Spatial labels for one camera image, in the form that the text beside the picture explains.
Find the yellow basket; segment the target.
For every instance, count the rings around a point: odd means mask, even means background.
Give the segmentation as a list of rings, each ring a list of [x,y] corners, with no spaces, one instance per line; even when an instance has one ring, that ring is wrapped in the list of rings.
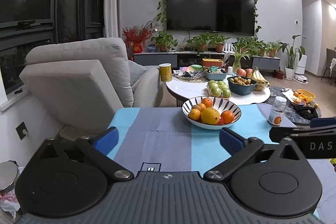
[[[310,103],[312,100],[315,99],[315,94],[305,90],[305,89],[298,89],[294,91],[294,96],[299,98],[302,101],[305,101],[306,103]]]

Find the orange box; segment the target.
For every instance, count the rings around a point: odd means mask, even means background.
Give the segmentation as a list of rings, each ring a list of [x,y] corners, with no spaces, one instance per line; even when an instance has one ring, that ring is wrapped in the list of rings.
[[[221,59],[202,59],[202,65],[207,68],[213,66],[222,68],[223,64],[224,61]]]

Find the grey blue snack tray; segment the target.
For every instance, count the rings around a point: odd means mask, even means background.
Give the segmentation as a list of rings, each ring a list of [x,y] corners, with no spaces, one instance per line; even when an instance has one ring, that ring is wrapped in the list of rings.
[[[227,76],[226,71],[223,68],[212,66],[203,67],[204,75],[208,80],[221,81]]]

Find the grey tv cabinet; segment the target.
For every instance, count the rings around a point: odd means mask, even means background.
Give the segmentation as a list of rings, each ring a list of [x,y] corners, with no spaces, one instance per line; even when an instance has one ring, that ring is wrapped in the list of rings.
[[[183,51],[183,52],[143,52],[134,55],[134,62],[143,65],[159,65],[161,63],[170,63],[172,68],[188,67],[193,64],[202,64],[202,59],[222,59],[226,57],[226,53],[217,52],[193,52],[193,51]],[[268,56],[254,56],[246,57],[241,59],[241,67],[243,69],[258,67],[261,71],[274,71],[280,68],[281,59],[278,57],[268,57]]]

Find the metal lid trash bin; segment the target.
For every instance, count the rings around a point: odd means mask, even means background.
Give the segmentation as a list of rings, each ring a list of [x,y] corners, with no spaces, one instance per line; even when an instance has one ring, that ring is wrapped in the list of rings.
[[[15,187],[19,176],[19,169],[15,162],[4,161],[0,163],[0,194],[6,194]]]

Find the large yellow mango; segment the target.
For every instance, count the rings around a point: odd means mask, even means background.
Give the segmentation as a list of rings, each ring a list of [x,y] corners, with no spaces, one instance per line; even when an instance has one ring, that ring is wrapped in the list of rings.
[[[212,107],[205,108],[201,112],[201,120],[205,124],[217,125],[217,123],[220,121],[220,118],[221,115],[219,114],[218,110]]]

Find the clear jar orange label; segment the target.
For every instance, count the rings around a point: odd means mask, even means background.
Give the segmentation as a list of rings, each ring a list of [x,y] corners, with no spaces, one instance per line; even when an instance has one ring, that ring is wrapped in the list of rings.
[[[274,126],[279,126],[285,114],[286,98],[276,96],[268,116],[268,122]]]

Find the small orange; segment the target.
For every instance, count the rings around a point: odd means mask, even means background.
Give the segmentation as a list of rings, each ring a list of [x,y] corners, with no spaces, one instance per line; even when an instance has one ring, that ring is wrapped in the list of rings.
[[[197,104],[197,107],[198,107],[198,109],[200,110],[200,112],[202,112],[203,110],[206,109],[206,105],[203,104],[203,103],[199,103],[199,104]]]

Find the dark blue fruit bowl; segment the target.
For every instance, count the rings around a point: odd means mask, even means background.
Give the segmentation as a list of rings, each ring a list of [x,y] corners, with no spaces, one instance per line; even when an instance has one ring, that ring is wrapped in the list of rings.
[[[255,89],[257,82],[251,78],[243,76],[228,77],[230,91],[240,96],[248,95]]]

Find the wall power socket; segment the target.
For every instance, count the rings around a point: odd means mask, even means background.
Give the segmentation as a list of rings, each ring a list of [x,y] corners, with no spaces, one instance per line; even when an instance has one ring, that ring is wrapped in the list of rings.
[[[18,137],[19,139],[24,139],[25,136],[28,135],[28,130],[26,128],[26,125],[24,122],[21,122],[17,127],[16,127],[16,131],[17,131],[17,134],[18,134]]]

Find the blue grey striped tablecloth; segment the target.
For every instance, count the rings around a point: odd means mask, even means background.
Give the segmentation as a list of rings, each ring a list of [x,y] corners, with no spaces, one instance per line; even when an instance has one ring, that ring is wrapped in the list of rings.
[[[240,106],[241,118],[230,127],[245,138],[255,136],[271,143],[266,121],[271,106],[265,103]],[[109,127],[118,129],[118,143],[108,157],[134,174],[161,164],[160,171],[199,171],[229,158],[219,142],[219,130],[206,130],[190,123],[177,107],[124,108]],[[317,207],[319,219],[335,223],[335,172],[329,160],[309,160],[323,188]]]

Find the beige sofa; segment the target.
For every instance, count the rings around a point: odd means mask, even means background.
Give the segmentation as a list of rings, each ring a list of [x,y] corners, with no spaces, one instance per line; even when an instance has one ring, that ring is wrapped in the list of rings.
[[[162,102],[159,68],[130,61],[120,38],[38,46],[26,62],[20,79],[68,140],[102,133],[120,109]]]

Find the white round coffee table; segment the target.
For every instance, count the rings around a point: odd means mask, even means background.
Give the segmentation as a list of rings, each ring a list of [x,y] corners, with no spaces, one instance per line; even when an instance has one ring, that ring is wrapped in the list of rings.
[[[211,97],[212,94],[208,91],[208,80],[203,82],[188,82],[174,77],[170,82],[166,83],[167,90],[177,100],[185,102],[194,97]],[[231,92],[231,96],[226,98],[236,105],[251,105],[255,103],[266,102],[270,97],[270,88],[265,88],[263,91],[253,90],[250,94],[241,96]]]

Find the tall potted plant white pot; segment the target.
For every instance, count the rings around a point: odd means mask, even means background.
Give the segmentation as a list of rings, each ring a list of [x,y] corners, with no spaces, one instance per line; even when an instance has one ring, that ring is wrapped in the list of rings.
[[[299,60],[301,60],[302,56],[306,53],[303,46],[295,46],[296,38],[306,39],[303,35],[294,35],[292,36],[293,42],[291,45],[289,43],[279,42],[280,47],[278,49],[278,51],[282,51],[282,53],[286,52],[285,78],[290,81],[294,79],[297,54],[299,54]]]

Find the kiwi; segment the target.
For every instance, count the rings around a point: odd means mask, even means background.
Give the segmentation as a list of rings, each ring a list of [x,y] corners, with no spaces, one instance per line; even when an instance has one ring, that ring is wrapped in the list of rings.
[[[194,105],[192,109],[198,109],[199,111],[203,110],[201,105]]]

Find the striped white ceramic bowl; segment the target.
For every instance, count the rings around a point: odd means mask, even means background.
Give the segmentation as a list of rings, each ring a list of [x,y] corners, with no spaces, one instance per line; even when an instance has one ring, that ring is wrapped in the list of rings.
[[[217,109],[219,114],[221,115],[222,112],[224,112],[225,110],[230,110],[234,113],[235,118],[234,121],[231,122],[230,124],[224,124],[221,126],[217,126],[217,125],[209,125],[209,124],[205,124],[202,122],[201,118],[198,121],[193,121],[192,119],[189,118],[189,112],[191,111],[192,107],[194,105],[197,105],[199,103],[201,103],[202,101],[202,97],[194,97],[191,98],[189,100],[187,100],[186,102],[183,103],[182,105],[182,112],[184,114],[184,116],[186,117],[186,119],[188,121],[190,121],[192,124],[207,129],[207,130],[220,130],[223,127],[230,127],[232,126],[236,121],[238,121],[242,115],[240,108],[234,104],[233,102],[226,100],[224,98],[218,98],[218,97],[209,97],[212,99],[213,101],[213,106],[212,108]]]

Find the wall mounted television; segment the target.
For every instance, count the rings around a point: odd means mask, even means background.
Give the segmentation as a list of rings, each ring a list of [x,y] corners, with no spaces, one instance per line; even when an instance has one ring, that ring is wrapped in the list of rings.
[[[256,0],[167,0],[170,31],[208,31],[255,34]]]

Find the red apple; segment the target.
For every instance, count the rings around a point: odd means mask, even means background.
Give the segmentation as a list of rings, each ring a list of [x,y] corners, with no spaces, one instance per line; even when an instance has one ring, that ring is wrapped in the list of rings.
[[[224,125],[223,117],[219,117],[219,121],[217,123],[217,126],[221,126],[221,125]]]

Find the banana bunch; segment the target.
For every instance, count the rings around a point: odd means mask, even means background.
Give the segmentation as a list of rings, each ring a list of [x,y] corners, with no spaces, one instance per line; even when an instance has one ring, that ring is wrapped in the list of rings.
[[[258,67],[255,67],[252,72],[248,73],[247,77],[256,81],[255,91],[263,91],[266,88],[270,88],[269,82],[264,79]]]

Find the red flower vase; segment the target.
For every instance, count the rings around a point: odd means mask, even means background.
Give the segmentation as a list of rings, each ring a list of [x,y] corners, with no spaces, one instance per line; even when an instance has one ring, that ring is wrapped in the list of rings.
[[[142,26],[124,27],[122,36],[127,48],[131,48],[133,53],[142,53],[146,47],[146,42],[151,39],[156,29],[152,21],[148,21]]]

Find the yellow canister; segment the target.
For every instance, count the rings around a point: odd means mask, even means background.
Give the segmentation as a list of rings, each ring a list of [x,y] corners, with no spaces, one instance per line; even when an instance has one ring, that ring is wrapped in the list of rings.
[[[159,73],[162,82],[169,82],[172,80],[172,69],[170,63],[159,64]]]

